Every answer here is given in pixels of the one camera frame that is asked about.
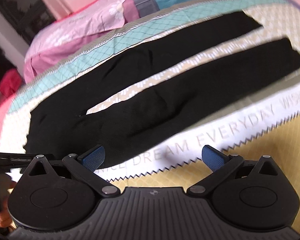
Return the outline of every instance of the teal grid pattern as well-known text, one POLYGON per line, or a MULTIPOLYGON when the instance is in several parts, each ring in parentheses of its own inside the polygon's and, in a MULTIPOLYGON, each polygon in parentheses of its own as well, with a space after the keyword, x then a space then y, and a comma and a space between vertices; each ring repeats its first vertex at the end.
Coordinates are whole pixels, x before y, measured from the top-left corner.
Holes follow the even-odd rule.
POLYGON ((230 13, 253 5, 271 3, 288 2, 286 0, 213 0, 197 3, 189 7, 173 11, 164 17, 153 19, 131 29, 127 33, 113 37, 106 43, 99 45, 93 50, 87 51, 85 54, 78 56, 74 60, 61 65, 55 71, 47 73, 37 83, 28 87, 24 93, 18 94, 15 97, 8 113, 17 111, 32 98, 35 98, 67 79, 76 76, 80 72, 94 66, 110 56, 162 31, 166 31, 201 18, 230 13))

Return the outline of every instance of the triangular hole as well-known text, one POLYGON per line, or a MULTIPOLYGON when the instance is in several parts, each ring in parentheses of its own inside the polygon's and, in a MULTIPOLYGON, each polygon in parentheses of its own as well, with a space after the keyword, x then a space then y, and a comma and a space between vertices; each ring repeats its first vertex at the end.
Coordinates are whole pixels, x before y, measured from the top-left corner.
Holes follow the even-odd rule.
POLYGON ((263 163, 259 173, 266 174, 266 175, 272 175, 272 176, 278 175, 277 171, 275 170, 275 168, 272 166, 272 164, 270 162, 263 163))
POLYGON ((33 169, 30 171, 29 176, 37 176, 47 174, 42 162, 37 162, 33 169))

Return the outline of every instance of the ribbed black surface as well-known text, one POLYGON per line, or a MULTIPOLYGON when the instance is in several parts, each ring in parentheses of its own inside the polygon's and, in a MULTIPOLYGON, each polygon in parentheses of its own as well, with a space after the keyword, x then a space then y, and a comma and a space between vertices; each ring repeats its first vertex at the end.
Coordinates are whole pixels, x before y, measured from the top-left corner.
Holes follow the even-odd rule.
POLYGON ((187 196, 181 187, 126 188, 116 198, 103 199, 81 225, 57 233, 18 228, 11 240, 297 240, 291 228, 254 233, 220 220, 207 201, 187 196))

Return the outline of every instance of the pink blanket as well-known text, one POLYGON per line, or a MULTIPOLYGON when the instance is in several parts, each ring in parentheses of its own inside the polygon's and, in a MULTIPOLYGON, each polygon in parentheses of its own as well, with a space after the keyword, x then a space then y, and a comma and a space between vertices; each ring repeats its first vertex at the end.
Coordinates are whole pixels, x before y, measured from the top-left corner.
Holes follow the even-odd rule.
POLYGON ((139 19, 133 0, 97 0, 86 9, 41 30, 26 54, 26 83, 85 44, 139 19))

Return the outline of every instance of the small logo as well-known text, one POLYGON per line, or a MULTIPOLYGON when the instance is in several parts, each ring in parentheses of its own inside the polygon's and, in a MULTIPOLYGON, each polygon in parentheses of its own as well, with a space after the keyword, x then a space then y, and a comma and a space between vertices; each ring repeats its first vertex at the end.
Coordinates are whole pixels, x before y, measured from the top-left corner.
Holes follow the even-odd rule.
POLYGON ((152 190, 152 191, 150 191, 150 194, 154 196, 154 195, 157 195, 157 194, 159 194, 159 192, 158 192, 158 191, 156 191, 156 190, 152 190))

